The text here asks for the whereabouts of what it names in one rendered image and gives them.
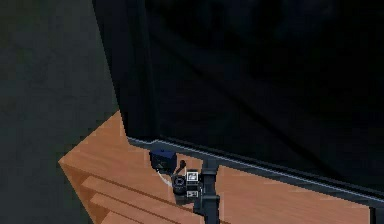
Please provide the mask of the dark blue alarm clock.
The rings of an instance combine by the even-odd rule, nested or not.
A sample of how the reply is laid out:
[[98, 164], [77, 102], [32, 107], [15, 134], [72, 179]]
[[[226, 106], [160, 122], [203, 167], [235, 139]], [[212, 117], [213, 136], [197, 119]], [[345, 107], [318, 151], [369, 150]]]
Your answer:
[[161, 174], [173, 174], [177, 167], [177, 155], [173, 151], [154, 149], [149, 152], [151, 167]]

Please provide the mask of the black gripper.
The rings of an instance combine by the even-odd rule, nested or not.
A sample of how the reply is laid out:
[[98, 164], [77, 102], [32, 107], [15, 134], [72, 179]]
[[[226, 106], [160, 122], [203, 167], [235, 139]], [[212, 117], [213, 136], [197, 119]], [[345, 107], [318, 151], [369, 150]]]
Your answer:
[[174, 176], [166, 171], [157, 169], [156, 172], [160, 179], [169, 187], [172, 187], [173, 194], [177, 205], [187, 205], [194, 201], [193, 198], [187, 197], [186, 187], [186, 161], [181, 160], [179, 167], [174, 172]]

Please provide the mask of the brown wooden chest of drawers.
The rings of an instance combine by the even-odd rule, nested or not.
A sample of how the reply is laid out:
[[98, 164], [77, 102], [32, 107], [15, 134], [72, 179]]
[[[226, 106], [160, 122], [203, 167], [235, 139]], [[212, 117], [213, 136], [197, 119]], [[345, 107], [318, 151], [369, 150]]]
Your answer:
[[[204, 224], [125, 138], [115, 113], [59, 160], [91, 224]], [[369, 208], [232, 168], [219, 168], [220, 224], [369, 224]]]

